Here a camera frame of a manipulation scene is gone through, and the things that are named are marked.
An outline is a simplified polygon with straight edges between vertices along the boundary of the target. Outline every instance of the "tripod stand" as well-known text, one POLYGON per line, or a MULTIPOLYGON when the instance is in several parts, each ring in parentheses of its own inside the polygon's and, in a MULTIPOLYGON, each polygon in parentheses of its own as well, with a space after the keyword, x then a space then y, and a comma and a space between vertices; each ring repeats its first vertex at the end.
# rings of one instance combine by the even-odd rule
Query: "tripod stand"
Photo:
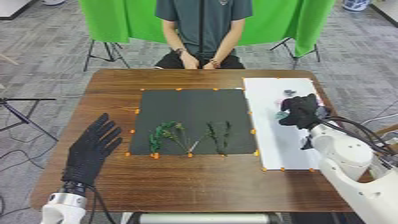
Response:
MULTIPOLYGON (((300 57, 294 56, 294 54, 293 54, 293 52, 291 52, 291 50, 289 50, 289 47, 287 47, 287 45, 285 45, 285 42, 287 42, 291 39, 293 39, 291 37, 285 38, 284 41, 277 44, 277 46, 269 49, 269 51, 273 51, 280 46, 284 46, 284 48, 285 48, 285 50, 287 50, 287 52, 289 52, 289 57, 291 57, 291 59, 293 59, 293 70, 294 70, 294 68, 296 68, 296 64, 298 64, 298 60, 300 60, 300 57)), ((317 59, 317 62, 319 62, 319 51, 317 51, 317 45, 316 45, 316 44, 314 44, 314 50, 312 50, 307 54, 310 54, 310 53, 316 54, 316 59, 317 59)))
POLYGON ((85 58, 83 72, 86 72, 90 58, 97 58, 106 62, 115 62, 120 59, 122 64, 129 68, 127 62, 126 62, 126 60, 120 56, 120 52, 117 50, 117 48, 122 49, 120 45, 117 43, 102 42, 102 47, 104 47, 104 50, 106 50, 108 58, 101 58, 99 56, 92 55, 94 44, 95 44, 95 41, 90 40, 90 48, 88 48, 88 54, 86 54, 86 58, 85 58))
POLYGON ((47 135, 47 137, 58 141, 58 139, 53 137, 53 135, 47 133, 47 131, 40 128, 40 126, 33 123, 33 121, 30 120, 30 116, 31 116, 31 113, 33 113, 33 110, 35 110, 35 107, 38 105, 38 102, 40 101, 49 101, 49 100, 54 100, 54 99, 38 99, 38 98, 26 98, 26 99, 7 99, 7 98, 0 98, 0 106, 8 110, 8 112, 14 114, 14 116, 17 117, 19 119, 19 122, 14 123, 12 125, 5 126, 1 129, 0 129, 0 132, 8 130, 10 128, 14 128, 15 126, 22 125, 22 124, 30 124, 33 126, 33 128, 42 132, 44 135, 47 135), (22 115, 22 113, 15 110, 15 108, 8 105, 8 101, 33 101, 33 106, 28 110, 28 114, 22 115))

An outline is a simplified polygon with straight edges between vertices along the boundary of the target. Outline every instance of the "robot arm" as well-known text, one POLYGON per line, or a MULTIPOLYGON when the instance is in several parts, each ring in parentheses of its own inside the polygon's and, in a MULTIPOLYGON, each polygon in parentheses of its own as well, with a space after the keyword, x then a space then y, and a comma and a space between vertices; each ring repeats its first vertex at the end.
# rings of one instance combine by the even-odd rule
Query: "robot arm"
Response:
POLYGON ((85 185, 81 183, 65 182, 58 193, 47 198, 42 206, 40 224, 79 224, 85 216, 85 185))
POLYGON ((79 224, 85 216, 85 189, 94 189, 94 180, 106 157, 122 142, 117 138, 120 128, 113 126, 108 114, 102 114, 69 148, 63 186, 42 206, 40 224, 79 224))
POLYGON ((385 169, 376 180, 358 183, 371 163, 380 162, 367 144, 323 124, 309 132, 312 147, 321 154, 319 171, 358 217, 367 224, 396 223, 396 167, 385 169))
POLYGON ((383 155, 387 160, 374 156, 374 145, 346 135, 335 124, 321 120, 323 117, 316 115, 317 108, 314 94, 285 99, 280 110, 289 113, 278 123, 309 130, 312 148, 321 154, 321 174, 364 222, 367 224, 398 223, 396 155, 376 147, 381 154, 387 153, 383 155), (380 167, 381 164, 387 166, 380 169, 383 173, 378 172, 376 179, 369 183, 358 183, 357 180, 367 168, 380 167))

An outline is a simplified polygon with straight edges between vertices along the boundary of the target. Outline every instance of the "black mat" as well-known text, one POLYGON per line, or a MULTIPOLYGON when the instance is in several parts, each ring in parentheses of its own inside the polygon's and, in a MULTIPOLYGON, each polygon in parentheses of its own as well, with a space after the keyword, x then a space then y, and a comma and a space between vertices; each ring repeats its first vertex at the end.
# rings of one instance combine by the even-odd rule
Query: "black mat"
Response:
MULTIPOLYGON (((255 151, 255 140, 250 134, 246 100, 241 90, 149 90, 142 94, 140 114, 134 121, 134 134, 129 151, 134 155, 147 155, 149 134, 156 126, 168 121, 182 123, 190 146, 207 132, 206 123, 211 122, 214 132, 223 142, 225 122, 230 124, 225 154, 248 154, 255 151)), ((175 143, 161 140, 159 154, 184 154, 175 143)), ((193 154, 216 154, 211 138, 197 144, 193 154)))

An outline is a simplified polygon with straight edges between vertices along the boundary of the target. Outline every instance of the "wall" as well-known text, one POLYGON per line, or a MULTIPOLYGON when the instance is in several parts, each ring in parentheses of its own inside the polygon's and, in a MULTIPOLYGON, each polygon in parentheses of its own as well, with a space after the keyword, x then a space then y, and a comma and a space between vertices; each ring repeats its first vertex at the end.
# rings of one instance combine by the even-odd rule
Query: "wall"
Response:
POLYGON ((373 5, 398 22, 398 0, 373 1, 373 5))
POLYGON ((10 17, 30 0, 0 0, 0 17, 10 17))

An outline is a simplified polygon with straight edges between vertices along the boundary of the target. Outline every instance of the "person's hand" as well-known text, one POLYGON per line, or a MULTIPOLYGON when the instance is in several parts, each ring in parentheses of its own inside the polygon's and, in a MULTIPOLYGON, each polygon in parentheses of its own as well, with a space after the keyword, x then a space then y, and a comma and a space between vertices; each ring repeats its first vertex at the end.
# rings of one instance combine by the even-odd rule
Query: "person's hand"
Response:
POLYGON ((319 124, 316 117, 317 101, 314 94, 305 97, 294 97, 282 101, 280 110, 289 110, 289 115, 278 120, 278 124, 284 126, 296 125, 298 129, 310 129, 319 124))
POLYGON ((181 54, 181 61, 184 69, 197 69, 198 61, 186 51, 181 54))
POLYGON ((111 130, 113 126, 115 122, 108 121, 108 114, 102 114, 69 148, 62 181, 94 186, 104 159, 122 142, 122 138, 117 138, 120 128, 111 130))
POLYGON ((204 65, 202 69, 214 69, 214 65, 211 62, 204 65))

